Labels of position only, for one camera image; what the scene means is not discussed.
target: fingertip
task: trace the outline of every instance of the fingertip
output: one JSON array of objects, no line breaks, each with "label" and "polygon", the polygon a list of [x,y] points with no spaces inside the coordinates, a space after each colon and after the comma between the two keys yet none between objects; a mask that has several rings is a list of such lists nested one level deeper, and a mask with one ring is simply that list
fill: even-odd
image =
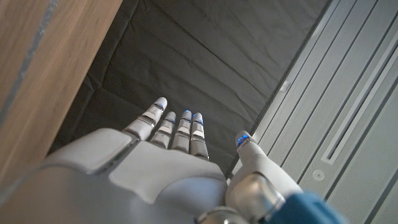
[{"label": "fingertip", "polygon": [[167,107],[167,100],[164,97],[160,97],[159,99],[157,99],[154,103],[155,105],[158,105],[160,107],[163,108],[163,110],[166,110]]},{"label": "fingertip", "polygon": [[235,137],[236,146],[239,147],[246,139],[252,140],[251,135],[247,131],[240,131]]},{"label": "fingertip", "polygon": [[192,121],[203,124],[203,117],[202,117],[201,113],[195,113],[192,117]]},{"label": "fingertip", "polygon": [[192,119],[192,112],[191,112],[190,110],[184,111],[184,113],[182,113],[181,119],[186,119],[187,121],[191,121],[191,119]]},{"label": "fingertip", "polygon": [[173,111],[171,111],[171,112],[167,113],[167,115],[166,115],[166,117],[164,119],[167,120],[167,121],[171,121],[174,124],[175,118],[176,118],[175,113]]}]

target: wood grain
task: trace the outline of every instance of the wood grain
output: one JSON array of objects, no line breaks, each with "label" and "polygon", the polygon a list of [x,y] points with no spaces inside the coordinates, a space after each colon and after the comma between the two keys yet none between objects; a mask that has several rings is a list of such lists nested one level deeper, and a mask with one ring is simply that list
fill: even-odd
[{"label": "wood grain", "polygon": [[0,108],[50,0],[0,1]]},{"label": "wood grain", "polygon": [[46,155],[122,0],[59,0],[0,129],[0,183]]}]

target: dark gray fabric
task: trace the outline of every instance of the dark gray fabric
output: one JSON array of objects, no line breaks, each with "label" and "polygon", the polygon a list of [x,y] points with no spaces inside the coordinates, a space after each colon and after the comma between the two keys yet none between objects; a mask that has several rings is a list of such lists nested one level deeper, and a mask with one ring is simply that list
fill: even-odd
[{"label": "dark gray fabric", "polygon": [[327,0],[124,0],[52,150],[122,129],[158,97],[201,112],[210,161],[226,172]]}]

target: robot finger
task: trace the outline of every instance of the robot finger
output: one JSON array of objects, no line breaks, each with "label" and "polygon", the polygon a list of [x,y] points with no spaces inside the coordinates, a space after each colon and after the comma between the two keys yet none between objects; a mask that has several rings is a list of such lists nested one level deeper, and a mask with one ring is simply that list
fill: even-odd
[{"label": "robot finger", "polygon": [[177,132],[175,133],[173,139],[173,144],[171,149],[189,153],[191,118],[192,118],[192,113],[189,110],[186,110],[182,114],[180,123],[178,124]]},{"label": "robot finger", "polygon": [[203,118],[200,113],[195,113],[192,118],[192,133],[189,154],[206,161],[209,160],[209,154],[207,152],[205,142],[205,132],[203,129]]},{"label": "robot finger", "polygon": [[137,136],[141,141],[145,141],[150,136],[153,128],[159,122],[166,106],[166,98],[160,97],[148,108],[147,111],[145,111],[145,113],[139,116],[123,131]]},{"label": "robot finger", "polygon": [[163,149],[167,149],[169,146],[170,138],[174,128],[175,113],[169,112],[164,118],[162,125],[155,132],[154,137],[150,140],[150,143],[155,144]]}]

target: gray metal panel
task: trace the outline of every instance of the gray metal panel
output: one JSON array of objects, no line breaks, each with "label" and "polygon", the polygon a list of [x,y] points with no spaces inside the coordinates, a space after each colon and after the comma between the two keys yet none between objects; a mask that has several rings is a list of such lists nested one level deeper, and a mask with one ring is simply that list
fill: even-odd
[{"label": "gray metal panel", "polygon": [[321,33],[317,43],[312,49],[308,59],[304,63],[297,78],[290,87],[284,101],[277,110],[273,120],[271,121],[267,131],[264,133],[259,145],[267,154],[275,143],[284,125],[290,118],[295,105],[302,96],[302,92],[306,89],[307,83],[311,80],[313,73],[317,69],[326,51],[334,41],[342,24],[344,23],[350,9],[353,7],[354,1],[342,1],[337,6],[330,20],[327,22],[323,32]]},{"label": "gray metal panel", "polygon": [[381,205],[371,223],[398,223],[398,182],[391,189],[389,195]]},{"label": "gray metal panel", "polygon": [[[371,119],[376,113],[377,109],[382,105],[384,98],[388,94],[388,91],[391,89],[391,86],[394,84],[394,80],[397,78],[396,74],[396,70],[398,69],[397,63],[395,63],[395,65],[391,69],[389,69],[390,72],[388,70],[385,71],[389,73],[387,74],[386,78],[382,81],[380,88],[377,91],[375,91],[374,96],[371,99],[369,99],[370,101],[368,104],[368,108],[364,110],[362,117],[357,118],[358,124],[354,127],[350,136],[348,136],[349,138],[346,141],[343,150],[341,150],[339,157],[334,162],[334,164],[331,166],[330,164],[324,163],[321,160],[323,153],[326,151],[333,136],[338,131],[338,128],[340,127],[340,124],[343,122],[345,115],[348,114],[350,106],[353,105],[353,103],[356,101],[356,97],[358,96],[364,84],[367,82],[368,77],[372,74],[372,72],[378,72],[378,71],[373,71],[372,68],[376,67],[376,65],[379,63],[379,60],[382,59],[382,56],[386,53],[386,51],[388,53],[390,50],[394,50],[388,48],[391,47],[390,42],[393,39],[393,37],[396,37],[397,30],[398,30],[398,21],[395,21],[395,23],[390,29],[390,32],[386,35],[384,42],[379,47],[379,50],[376,52],[372,62],[369,64],[368,69],[365,71],[363,78],[357,84],[357,88],[354,90],[354,92],[351,94],[350,98],[348,99],[346,103],[346,105],[348,106],[345,106],[341,111],[340,116],[336,119],[333,127],[329,131],[328,136],[326,136],[317,154],[313,158],[308,169],[305,171],[304,176],[299,182],[300,186],[303,189],[310,189],[312,191],[315,191],[316,193],[320,194],[322,197],[324,197],[327,194],[330,187],[333,185],[333,182],[335,181],[337,175],[340,173],[340,170],[347,161],[348,156],[351,154],[354,146],[359,141],[359,138],[362,136],[368,124],[371,122]],[[319,172],[319,171],[323,173],[324,176],[323,180],[315,180],[313,178],[314,172]]]},{"label": "gray metal panel", "polygon": [[[326,24],[329,22],[331,15],[334,13],[338,3],[340,0],[334,0],[330,3],[328,9],[324,13],[322,19],[317,25],[317,28],[313,31],[313,34],[309,38],[308,42],[305,44],[305,47],[301,51],[300,55],[298,56],[296,62],[294,63],[292,69],[290,70],[288,76],[286,77],[286,81],[293,83],[296,79],[297,75],[301,71],[304,63],[307,61],[308,56],[310,55],[314,45],[318,42],[318,39],[323,32]],[[261,119],[259,126],[257,127],[256,131],[253,134],[253,139],[256,142],[259,142],[264,135],[265,131],[267,130],[268,126],[270,125],[274,115],[276,114],[280,104],[283,102],[285,96],[287,95],[287,91],[280,91],[276,94],[272,104],[268,107],[267,113]]]},{"label": "gray metal panel", "polygon": [[398,88],[393,91],[327,200],[351,223],[365,222],[398,169],[397,113]]},{"label": "gray metal panel", "polygon": [[[292,150],[282,166],[294,180],[299,180],[306,166],[312,160],[312,155],[316,153],[324,136],[328,134],[329,128],[333,125],[336,117],[339,116],[342,107],[345,106],[346,99],[350,96],[355,87],[358,88],[358,86],[356,86],[357,81],[360,78],[364,78],[362,74],[367,68],[370,60],[373,59],[374,52],[383,40],[384,34],[389,30],[389,26],[394,20],[397,8],[398,1],[379,1],[347,53],[347,56],[334,74],[333,79],[328,84],[327,89],[322,90],[323,83],[317,81],[326,81],[328,76],[326,73],[328,67],[326,66],[320,68],[320,73],[316,74],[317,76],[312,80],[315,82],[315,89],[312,90],[307,88],[305,94],[308,94],[308,98],[305,99],[302,104],[301,102],[299,103],[302,109],[297,111],[297,113],[305,116],[309,111],[312,112],[310,113],[307,123],[304,124],[305,126],[301,133],[299,133],[298,139],[293,142],[292,145],[289,145],[292,147]],[[316,108],[312,108],[311,105],[313,105],[316,97],[321,98]],[[303,119],[294,121],[295,124],[303,122]],[[296,133],[296,130],[296,128],[293,128],[287,132],[287,136],[292,135],[292,138],[289,138],[290,141],[295,140],[293,135]]]},{"label": "gray metal panel", "polygon": [[351,48],[358,32],[366,22],[367,16],[371,13],[375,1],[363,0],[354,5],[347,20],[333,41],[325,58],[308,84],[307,89],[302,95],[299,103],[287,121],[284,129],[276,140],[274,147],[269,153],[269,157],[277,164],[282,165],[295,143],[298,135],[311,117],[314,108],[322,97],[331,79],[339,69],[345,55]]}]

